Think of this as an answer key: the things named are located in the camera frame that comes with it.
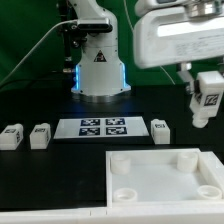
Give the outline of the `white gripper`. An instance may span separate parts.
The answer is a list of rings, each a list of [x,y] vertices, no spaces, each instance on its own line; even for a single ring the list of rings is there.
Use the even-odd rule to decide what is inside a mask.
[[[154,10],[135,25],[135,64],[141,69],[177,64],[177,74],[194,91],[190,62],[224,55],[224,13],[190,19],[183,6]]]

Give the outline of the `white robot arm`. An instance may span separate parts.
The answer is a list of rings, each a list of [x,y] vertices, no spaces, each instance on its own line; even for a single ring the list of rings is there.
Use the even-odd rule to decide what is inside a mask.
[[[96,0],[68,1],[78,17],[75,28],[87,34],[72,92],[90,101],[129,92],[115,15]],[[133,53],[141,69],[224,55],[224,0],[138,0],[135,13]]]

